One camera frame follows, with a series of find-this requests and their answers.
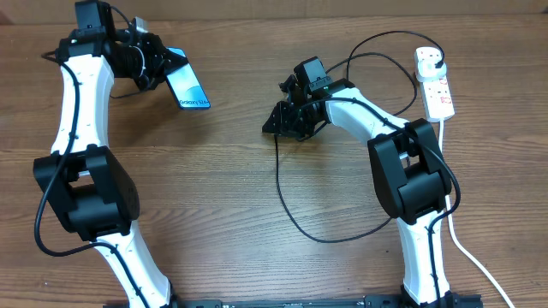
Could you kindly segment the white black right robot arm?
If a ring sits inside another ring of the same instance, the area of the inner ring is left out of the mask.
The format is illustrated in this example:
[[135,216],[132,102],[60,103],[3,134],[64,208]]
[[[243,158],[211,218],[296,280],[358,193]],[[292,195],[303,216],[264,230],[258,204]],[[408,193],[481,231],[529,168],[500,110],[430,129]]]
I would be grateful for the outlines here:
[[319,124],[330,123],[366,145],[377,199],[396,220],[402,243],[403,303],[451,307],[455,297],[444,275],[438,231],[445,197],[457,183],[432,125],[380,109],[349,80],[333,80],[317,57],[295,66],[279,87],[287,97],[274,107],[263,132],[304,141]]

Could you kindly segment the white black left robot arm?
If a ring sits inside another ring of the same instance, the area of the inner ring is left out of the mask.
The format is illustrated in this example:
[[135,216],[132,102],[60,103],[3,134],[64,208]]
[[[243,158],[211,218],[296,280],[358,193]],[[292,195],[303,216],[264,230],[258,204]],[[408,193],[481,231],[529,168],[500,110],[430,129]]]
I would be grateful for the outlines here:
[[210,103],[185,53],[163,44],[141,18],[115,26],[117,8],[104,1],[75,5],[77,28],[45,53],[63,75],[60,126],[51,152],[33,164],[43,196],[62,227],[94,249],[121,283],[130,307],[178,307],[181,301],[159,270],[140,232],[136,186],[111,152],[108,115],[118,78],[139,92],[166,83],[182,109]]

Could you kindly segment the blue Galaxy smartphone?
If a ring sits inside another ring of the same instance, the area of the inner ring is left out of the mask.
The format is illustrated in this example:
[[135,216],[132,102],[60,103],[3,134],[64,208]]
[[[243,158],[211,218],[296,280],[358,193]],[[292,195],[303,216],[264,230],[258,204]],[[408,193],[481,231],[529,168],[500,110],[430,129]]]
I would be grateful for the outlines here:
[[[168,47],[168,49],[186,56],[182,49],[175,47]],[[189,60],[187,65],[169,74],[166,81],[181,110],[208,110],[211,108],[209,99]]]

